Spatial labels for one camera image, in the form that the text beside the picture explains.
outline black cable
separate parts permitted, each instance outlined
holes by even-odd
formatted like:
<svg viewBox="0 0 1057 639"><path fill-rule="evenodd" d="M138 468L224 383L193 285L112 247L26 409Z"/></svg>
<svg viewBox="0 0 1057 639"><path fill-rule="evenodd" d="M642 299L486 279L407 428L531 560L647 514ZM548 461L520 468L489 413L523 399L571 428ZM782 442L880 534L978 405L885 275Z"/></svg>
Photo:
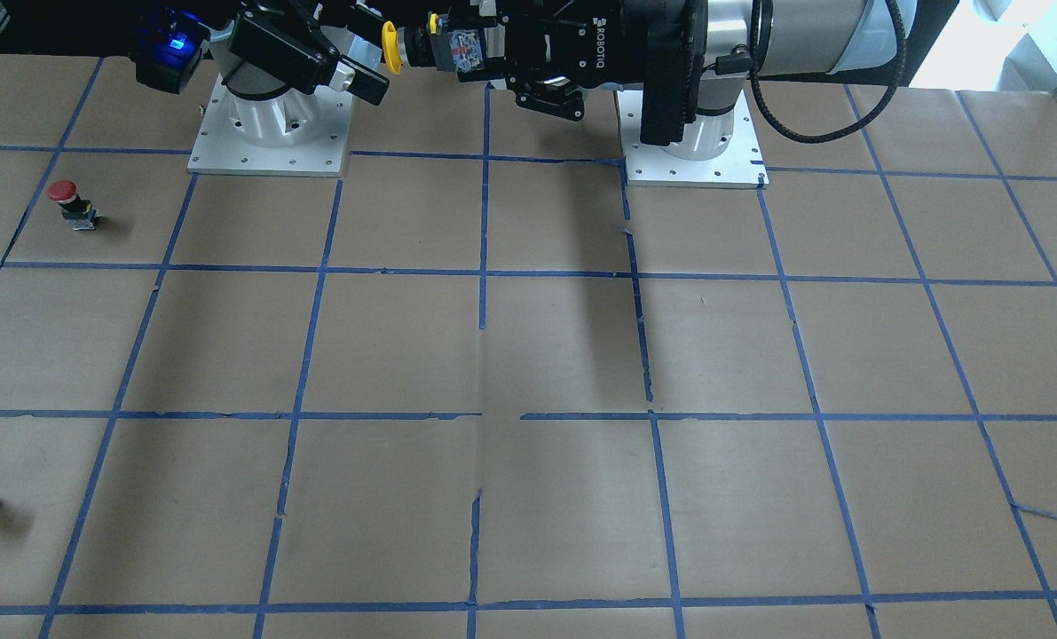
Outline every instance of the black cable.
<svg viewBox="0 0 1057 639"><path fill-rule="evenodd" d="M884 112L887 105L890 105L890 100L894 97L894 91L898 90L898 84L903 80L903 73L906 71L906 27L903 25L903 14L900 12L898 3L894 0L887 1L887 11L890 12L890 21L894 25L894 46L896 52L894 52L894 72L892 73L892 81L887 87L887 91L884 93L884 97L880 98L879 104L872 109L872 112L866 114L860 120L854 123L852 126L846 126L839 131L833 131L832 133L824 133L822 135L803 135L796 133L787 126L781 125L777 116L768 110L768 107L764 104L764 94L761 92L761 64L764 61L763 56L758 56L761 48L761 14L763 11L763 3L771 3L772 0L753 0L753 14L750 17L749 24L749 52L753 57L753 69L749 71L748 80L753 89L753 98L756 100L756 107L760 110L764 120L772 126L773 129L780 133L784 137L787 137L793 142L800 142L801 145L822 145L824 142L839 140L840 137L847 137L852 133L856 133L865 126L871 125L879 114Z"/></svg>

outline small electronic component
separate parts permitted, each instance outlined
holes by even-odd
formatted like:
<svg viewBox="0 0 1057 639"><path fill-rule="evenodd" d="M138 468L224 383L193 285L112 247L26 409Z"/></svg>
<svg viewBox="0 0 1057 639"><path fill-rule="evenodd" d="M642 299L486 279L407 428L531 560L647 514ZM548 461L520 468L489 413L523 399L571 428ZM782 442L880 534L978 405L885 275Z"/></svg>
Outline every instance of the small electronic component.
<svg viewBox="0 0 1057 639"><path fill-rule="evenodd" d="M94 230L97 226L97 211L93 203L78 194L74 182L62 180L47 190L47 198L62 208L62 219L74 230Z"/></svg>

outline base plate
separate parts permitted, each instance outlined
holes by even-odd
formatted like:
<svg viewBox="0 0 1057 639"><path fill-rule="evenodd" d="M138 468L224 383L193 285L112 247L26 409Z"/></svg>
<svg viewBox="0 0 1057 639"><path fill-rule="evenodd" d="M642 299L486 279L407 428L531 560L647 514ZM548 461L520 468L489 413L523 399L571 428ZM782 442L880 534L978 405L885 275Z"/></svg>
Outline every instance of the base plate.
<svg viewBox="0 0 1057 639"><path fill-rule="evenodd" d="M355 100L350 93L318 87L313 97L318 100L321 117L313 123L313 136L281 148L257 147L234 130L227 114L229 97L228 90L217 80L188 158L190 173L341 176Z"/></svg>
<svg viewBox="0 0 1057 639"><path fill-rule="evenodd" d="M662 147L638 142L643 120L643 92L617 93L618 132L627 158L627 183L634 186L703 186L711 189L756 189L767 185L761 147L744 93L734 107L734 134L726 151L711 161L691 162L671 156Z"/></svg>

